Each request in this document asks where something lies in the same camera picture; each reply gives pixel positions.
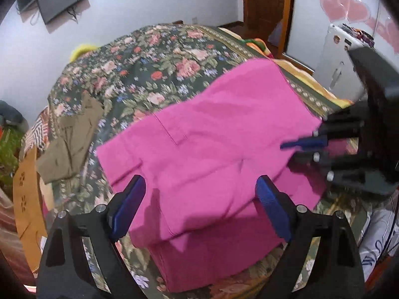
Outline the white mini fridge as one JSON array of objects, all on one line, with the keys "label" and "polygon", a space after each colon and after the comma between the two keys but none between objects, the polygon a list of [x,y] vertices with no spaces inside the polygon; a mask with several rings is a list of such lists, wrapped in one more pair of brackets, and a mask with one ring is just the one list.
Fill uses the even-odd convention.
[{"label": "white mini fridge", "polygon": [[365,95],[365,86],[355,72],[348,54],[349,50],[359,47],[369,46],[347,33],[341,26],[329,25],[313,78],[339,99],[355,102]]}]

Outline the olive green folded pants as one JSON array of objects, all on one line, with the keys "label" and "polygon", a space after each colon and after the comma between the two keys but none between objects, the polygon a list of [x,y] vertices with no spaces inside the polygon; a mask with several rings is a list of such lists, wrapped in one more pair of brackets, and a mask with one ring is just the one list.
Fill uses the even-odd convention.
[{"label": "olive green folded pants", "polygon": [[102,104],[86,94],[80,113],[60,118],[58,137],[36,162],[37,172],[46,184],[80,172],[102,116]]}]

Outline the floral dark green bedspread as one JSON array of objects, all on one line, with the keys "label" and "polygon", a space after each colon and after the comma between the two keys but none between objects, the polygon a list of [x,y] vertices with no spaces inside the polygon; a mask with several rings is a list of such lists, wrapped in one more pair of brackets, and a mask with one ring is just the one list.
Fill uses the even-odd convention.
[{"label": "floral dark green bedspread", "polygon": [[[112,191],[96,157],[98,145],[144,115],[196,96],[227,70],[254,57],[264,56],[227,29],[161,24],[135,30],[67,64],[48,96],[49,142],[60,133],[61,116],[80,112],[86,94],[102,103],[104,113],[81,173],[49,185],[55,208],[46,205],[48,213],[43,209],[48,230],[61,209],[85,213],[111,200]],[[339,109],[285,69],[281,71],[315,115]],[[324,214],[343,210],[359,244],[368,225],[365,205],[360,196],[338,191],[328,192],[315,209]],[[135,248],[128,236],[117,248],[149,298],[253,298],[277,265],[284,246],[278,245],[239,274],[181,293],[167,291],[148,250]]]}]

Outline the colourful striped blanket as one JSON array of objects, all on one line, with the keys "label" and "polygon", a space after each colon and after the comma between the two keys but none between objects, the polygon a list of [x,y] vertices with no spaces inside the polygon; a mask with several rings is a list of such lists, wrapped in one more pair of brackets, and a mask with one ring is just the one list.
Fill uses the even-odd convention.
[{"label": "colourful striped blanket", "polygon": [[308,72],[304,71],[302,68],[296,67],[292,62],[288,60],[279,59],[277,57],[278,48],[272,46],[271,44],[265,43],[262,39],[259,38],[242,39],[242,42],[251,49],[259,52],[264,57],[273,60],[278,66],[285,69],[287,72],[302,81],[305,85],[309,86],[314,91],[318,92],[318,94],[324,96],[332,103],[340,106],[341,108],[348,107],[353,104],[353,102],[348,99],[339,99],[331,92],[328,92]]}]

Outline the pink pants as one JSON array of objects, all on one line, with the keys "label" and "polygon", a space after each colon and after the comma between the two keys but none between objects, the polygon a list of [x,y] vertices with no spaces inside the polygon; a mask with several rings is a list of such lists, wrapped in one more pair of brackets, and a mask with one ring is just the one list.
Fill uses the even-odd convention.
[{"label": "pink pants", "polygon": [[256,198],[261,175],[294,203],[316,206],[326,188],[322,176],[291,164],[292,150],[280,145],[319,124],[279,66],[257,58],[97,148],[114,192],[135,175],[145,180],[129,235],[149,250],[168,291],[239,273],[281,243]]}]

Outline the orange wooden headboard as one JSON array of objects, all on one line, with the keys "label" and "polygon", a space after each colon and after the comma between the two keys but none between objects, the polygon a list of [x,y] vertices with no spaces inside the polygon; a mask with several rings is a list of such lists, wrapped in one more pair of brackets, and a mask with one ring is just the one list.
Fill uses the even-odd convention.
[{"label": "orange wooden headboard", "polygon": [[15,224],[26,261],[33,273],[39,270],[41,240],[47,237],[36,159],[37,149],[33,147],[27,152],[13,177]]}]

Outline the brown wooden door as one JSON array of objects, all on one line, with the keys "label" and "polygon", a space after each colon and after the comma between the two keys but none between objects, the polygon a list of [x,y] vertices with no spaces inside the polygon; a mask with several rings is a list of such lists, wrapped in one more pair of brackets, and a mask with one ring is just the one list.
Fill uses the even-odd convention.
[{"label": "brown wooden door", "polygon": [[243,21],[247,28],[268,39],[281,26],[277,57],[283,57],[290,36],[294,0],[243,0]]}]

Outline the green patterned bag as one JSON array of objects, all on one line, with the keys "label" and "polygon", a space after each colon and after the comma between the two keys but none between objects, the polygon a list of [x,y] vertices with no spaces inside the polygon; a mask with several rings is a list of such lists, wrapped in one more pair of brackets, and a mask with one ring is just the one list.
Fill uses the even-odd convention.
[{"label": "green patterned bag", "polygon": [[13,126],[1,128],[1,189],[12,195],[13,175],[19,166],[19,154],[24,134]]}]

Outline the grey plush toy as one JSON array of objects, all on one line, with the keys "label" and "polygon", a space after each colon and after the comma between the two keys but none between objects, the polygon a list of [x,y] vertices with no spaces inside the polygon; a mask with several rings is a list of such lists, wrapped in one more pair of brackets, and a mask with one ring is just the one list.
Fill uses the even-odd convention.
[{"label": "grey plush toy", "polygon": [[1,127],[13,126],[25,133],[28,130],[28,122],[23,115],[5,101],[0,100]]}]

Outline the striped red white cloth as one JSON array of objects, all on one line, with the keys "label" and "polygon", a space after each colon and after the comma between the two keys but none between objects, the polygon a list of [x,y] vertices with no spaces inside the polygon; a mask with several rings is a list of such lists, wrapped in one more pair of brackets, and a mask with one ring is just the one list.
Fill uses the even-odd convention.
[{"label": "striped red white cloth", "polygon": [[36,147],[44,152],[49,144],[49,107],[46,106],[36,118],[34,124],[28,129],[22,138],[23,155]]}]

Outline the yellow pillow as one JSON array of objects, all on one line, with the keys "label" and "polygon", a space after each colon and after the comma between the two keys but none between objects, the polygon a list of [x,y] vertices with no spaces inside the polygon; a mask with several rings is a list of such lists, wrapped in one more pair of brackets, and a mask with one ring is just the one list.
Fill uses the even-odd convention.
[{"label": "yellow pillow", "polygon": [[79,57],[96,50],[98,47],[91,44],[80,44],[70,54],[69,62],[76,61]]}]

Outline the pink heart wall decoration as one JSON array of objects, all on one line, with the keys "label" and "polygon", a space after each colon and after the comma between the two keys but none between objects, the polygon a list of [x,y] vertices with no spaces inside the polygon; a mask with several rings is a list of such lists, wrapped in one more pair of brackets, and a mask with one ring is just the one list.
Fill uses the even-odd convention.
[{"label": "pink heart wall decoration", "polygon": [[367,4],[361,0],[320,0],[320,6],[330,22],[348,20],[349,23],[365,23],[392,46],[398,54],[398,27],[387,18],[384,23],[372,17]]}]

